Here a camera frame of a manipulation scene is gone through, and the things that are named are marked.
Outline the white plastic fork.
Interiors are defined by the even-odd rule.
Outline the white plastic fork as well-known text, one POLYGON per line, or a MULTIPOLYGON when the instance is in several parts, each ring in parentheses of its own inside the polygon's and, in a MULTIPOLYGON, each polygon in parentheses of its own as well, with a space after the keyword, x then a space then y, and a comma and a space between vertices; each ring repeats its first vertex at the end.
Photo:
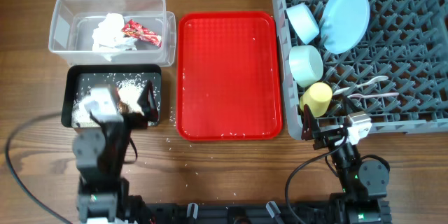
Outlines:
POLYGON ((373 99, 373 98, 382 98, 382 97, 397 97, 400 93, 398 92, 387 92, 387 93, 381 93, 381 94, 350 94, 347 96, 347 98, 350 99, 373 99))

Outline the rice and food leftovers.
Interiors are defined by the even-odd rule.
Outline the rice and food leftovers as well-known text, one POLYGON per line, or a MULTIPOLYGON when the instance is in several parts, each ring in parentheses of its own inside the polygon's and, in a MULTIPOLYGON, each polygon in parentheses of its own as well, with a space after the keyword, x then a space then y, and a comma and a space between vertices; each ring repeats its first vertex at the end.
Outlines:
POLYGON ((118 89, 120 100, 129 106, 130 112, 141 112, 137 104, 142 90, 150 81, 153 84, 153 94, 159 113, 161 109, 162 77, 159 73, 82 73, 77 77, 75 96, 71 112, 70 127, 96 127, 90 115, 81 106, 84 96, 97 85, 112 85, 118 89))

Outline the yellow plastic cup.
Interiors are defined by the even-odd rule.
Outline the yellow plastic cup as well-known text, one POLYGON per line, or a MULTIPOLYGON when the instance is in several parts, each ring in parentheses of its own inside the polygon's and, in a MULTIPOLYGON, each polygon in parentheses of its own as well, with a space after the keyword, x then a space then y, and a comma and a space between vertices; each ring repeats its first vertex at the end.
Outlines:
POLYGON ((308 105, 315 118, 323 116, 330 105, 333 97, 331 87, 322 82, 312 84, 300 98, 300 109, 304 111, 304 106, 308 105))

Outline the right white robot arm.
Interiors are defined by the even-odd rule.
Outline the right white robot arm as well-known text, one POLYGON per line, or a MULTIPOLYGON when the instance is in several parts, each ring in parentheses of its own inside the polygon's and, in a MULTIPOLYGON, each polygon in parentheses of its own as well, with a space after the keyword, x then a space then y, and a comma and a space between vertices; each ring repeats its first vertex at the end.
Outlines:
POLYGON ((371 117, 344 98, 348 113, 338 128, 322 130, 309 105, 304 105, 302 138, 313 140, 313 148, 327 148, 342 193, 333 193, 324 208, 327 223, 392 222, 386 187, 390 165, 377 155, 360 155, 357 144, 372 127, 371 117))

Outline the light blue plate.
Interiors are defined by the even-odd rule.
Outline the light blue plate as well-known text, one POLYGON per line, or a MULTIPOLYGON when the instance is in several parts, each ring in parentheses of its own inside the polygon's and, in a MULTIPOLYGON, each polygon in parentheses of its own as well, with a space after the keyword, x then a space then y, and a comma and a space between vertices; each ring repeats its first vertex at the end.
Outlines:
POLYGON ((354 48, 364 37, 370 20, 368 0, 328 0, 323 15, 321 37, 332 54, 354 48))

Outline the white plastic spoon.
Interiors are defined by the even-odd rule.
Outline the white plastic spoon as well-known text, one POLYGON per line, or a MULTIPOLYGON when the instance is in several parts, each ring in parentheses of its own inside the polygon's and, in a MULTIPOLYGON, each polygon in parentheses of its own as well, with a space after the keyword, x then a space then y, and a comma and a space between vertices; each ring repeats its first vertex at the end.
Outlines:
MULTIPOLYGON (((389 79, 388 76, 376 76, 376 77, 374 77, 374 78, 371 78, 371 79, 368 80, 367 82, 364 82, 364 83, 361 83, 361 84, 357 84, 357 85, 353 85, 352 87, 353 87, 353 88, 361 88, 361 87, 368 86, 368 85, 371 85, 371 84, 375 84, 375 83, 378 83, 378 82, 381 82, 381 81, 386 81, 386 80, 388 80, 388 79, 389 79)), ((349 89, 352 88, 352 87, 344 87, 344 88, 340 88, 340 89, 334 91, 334 92, 333 92, 333 95, 334 95, 334 96, 335 96, 335 95, 340 95, 340 94, 344 93, 345 91, 349 90, 349 89)))

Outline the mint green bowl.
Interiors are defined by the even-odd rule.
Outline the mint green bowl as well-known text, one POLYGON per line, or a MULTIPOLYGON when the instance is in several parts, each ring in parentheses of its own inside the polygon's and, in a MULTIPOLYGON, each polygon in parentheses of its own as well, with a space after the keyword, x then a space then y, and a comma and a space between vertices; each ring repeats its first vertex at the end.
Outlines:
POLYGON ((312 45, 294 46, 289 52, 290 72, 295 82, 306 88, 323 76, 323 60, 320 52, 312 45))

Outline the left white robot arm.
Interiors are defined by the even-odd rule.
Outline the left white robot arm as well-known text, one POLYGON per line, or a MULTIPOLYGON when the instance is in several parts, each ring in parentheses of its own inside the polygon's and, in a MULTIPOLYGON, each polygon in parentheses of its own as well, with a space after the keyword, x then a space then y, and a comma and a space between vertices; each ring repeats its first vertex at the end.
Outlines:
POLYGON ((142 112, 123 113, 120 96, 111 86, 91 89, 83 100, 98 127, 84 129, 72 150, 80 172, 76 208, 81 223, 155 223, 155 215, 141 196, 129 194, 129 181, 121 176, 128 146, 135 146, 132 130, 159 119, 153 84, 147 82, 137 99, 142 112))

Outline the light blue bowl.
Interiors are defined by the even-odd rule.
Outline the light blue bowl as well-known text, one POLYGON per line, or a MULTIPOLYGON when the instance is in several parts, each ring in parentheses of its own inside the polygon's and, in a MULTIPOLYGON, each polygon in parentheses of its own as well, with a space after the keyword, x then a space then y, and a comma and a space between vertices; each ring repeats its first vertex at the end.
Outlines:
POLYGON ((319 35, 319 26, 305 3, 287 8, 286 14, 295 33, 305 45, 319 35))

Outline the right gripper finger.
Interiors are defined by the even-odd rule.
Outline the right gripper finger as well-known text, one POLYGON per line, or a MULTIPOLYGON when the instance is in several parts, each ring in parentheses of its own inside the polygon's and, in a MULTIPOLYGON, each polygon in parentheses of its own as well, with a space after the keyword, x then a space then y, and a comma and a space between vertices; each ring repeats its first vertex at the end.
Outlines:
POLYGON ((342 98, 342 103, 343 103, 343 109, 346 112, 347 115, 351 114, 351 113, 357 113, 360 112, 361 109, 357 107, 357 105, 355 105, 352 100, 348 97, 343 97, 342 98))
POLYGON ((312 114, 310 107, 305 104, 303 109, 302 139, 312 140, 319 134, 319 125, 312 114))

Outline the red snack wrapper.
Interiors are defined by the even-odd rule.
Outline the red snack wrapper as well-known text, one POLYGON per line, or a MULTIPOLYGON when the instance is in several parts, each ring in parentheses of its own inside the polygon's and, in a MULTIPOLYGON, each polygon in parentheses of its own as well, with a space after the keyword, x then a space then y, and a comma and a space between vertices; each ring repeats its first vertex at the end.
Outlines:
POLYGON ((129 20, 121 29, 121 32, 126 36, 149 42, 159 48, 162 46, 162 37, 160 35, 145 28, 142 24, 133 20, 129 20))

